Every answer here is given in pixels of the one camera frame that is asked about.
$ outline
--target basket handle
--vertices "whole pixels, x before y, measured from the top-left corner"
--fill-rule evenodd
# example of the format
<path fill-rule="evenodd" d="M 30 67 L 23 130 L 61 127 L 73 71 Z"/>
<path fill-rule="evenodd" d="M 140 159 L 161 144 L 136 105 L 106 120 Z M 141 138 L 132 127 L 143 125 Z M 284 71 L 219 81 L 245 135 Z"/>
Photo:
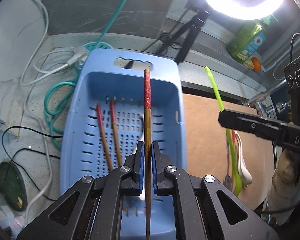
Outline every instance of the basket handle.
<path fill-rule="evenodd" d="M 143 77 L 143 71 L 116 67 L 114 65 L 114 61 L 117 58 L 150 62 L 152 64 L 151 78 L 170 81 L 172 83 L 180 82 L 178 65 L 174 61 L 148 54 L 141 54 L 119 49 L 95 49 L 90 53 L 85 64 L 93 65 L 93 69 L 98 72 L 118 73 Z"/>

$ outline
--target bottle label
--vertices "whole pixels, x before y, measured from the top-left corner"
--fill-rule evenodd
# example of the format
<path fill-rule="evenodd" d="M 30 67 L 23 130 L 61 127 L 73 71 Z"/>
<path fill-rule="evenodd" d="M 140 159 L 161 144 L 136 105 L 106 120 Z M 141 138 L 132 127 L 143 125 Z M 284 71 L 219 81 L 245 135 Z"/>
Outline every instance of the bottle label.
<path fill-rule="evenodd" d="M 237 57 L 246 60 L 252 53 L 254 53 L 266 40 L 266 36 L 263 32 L 258 33 L 238 54 Z"/>

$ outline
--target dark green object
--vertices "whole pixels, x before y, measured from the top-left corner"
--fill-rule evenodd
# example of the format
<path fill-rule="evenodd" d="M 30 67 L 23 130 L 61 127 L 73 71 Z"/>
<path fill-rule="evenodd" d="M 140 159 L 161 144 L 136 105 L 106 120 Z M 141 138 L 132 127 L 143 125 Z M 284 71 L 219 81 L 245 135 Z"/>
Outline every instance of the dark green object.
<path fill-rule="evenodd" d="M 0 163 L 0 183 L 6 177 L 9 162 Z M 0 186 L 0 193 L 8 205 L 16 211 L 24 211 L 28 205 L 26 187 L 22 175 L 14 163 L 11 163 L 7 178 Z"/>
<path fill-rule="evenodd" d="M 273 14 L 262 20 L 252 20 L 246 23 L 232 38 L 226 49 L 230 56 L 237 62 L 245 62 L 263 44 L 268 36 L 267 26 Z"/>

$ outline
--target tripod leg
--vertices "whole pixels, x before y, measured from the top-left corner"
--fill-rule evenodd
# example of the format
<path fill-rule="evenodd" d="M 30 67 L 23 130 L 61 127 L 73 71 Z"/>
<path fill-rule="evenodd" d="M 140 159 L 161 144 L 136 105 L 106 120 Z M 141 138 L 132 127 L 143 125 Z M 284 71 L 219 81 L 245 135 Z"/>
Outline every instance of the tripod leg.
<path fill-rule="evenodd" d="M 179 64 L 180 62 L 183 62 L 185 60 L 192 44 L 194 43 L 194 41 L 197 38 L 200 31 L 201 31 L 201 27 L 195 27 L 195 26 L 190 27 L 188 36 L 186 37 L 185 41 L 183 42 L 182 47 L 179 50 L 179 52 L 174 60 L 175 63 Z"/>
<path fill-rule="evenodd" d="M 169 39 L 167 43 L 163 43 L 161 48 L 155 53 L 155 56 L 160 56 L 162 52 L 164 52 L 170 44 L 174 43 L 183 33 L 185 33 L 192 26 L 192 20 L 186 24 L 184 24 L 172 37 Z"/>

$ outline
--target triangular cutout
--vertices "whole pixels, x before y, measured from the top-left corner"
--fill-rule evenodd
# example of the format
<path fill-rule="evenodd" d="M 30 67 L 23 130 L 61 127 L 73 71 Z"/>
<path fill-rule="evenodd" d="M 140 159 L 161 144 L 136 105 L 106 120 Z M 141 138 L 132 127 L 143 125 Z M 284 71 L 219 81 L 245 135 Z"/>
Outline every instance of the triangular cutout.
<path fill-rule="evenodd" d="M 226 214 L 230 225 L 235 225 L 240 221 L 246 220 L 248 215 L 235 202 L 232 201 L 223 191 L 218 190 L 217 196 L 221 202 L 223 211 Z"/>
<path fill-rule="evenodd" d="M 69 222 L 73 208 L 77 203 L 79 195 L 79 191 L 74 192 L 50 214 L 49 218 L 60 225 L 66 226 Z"/>

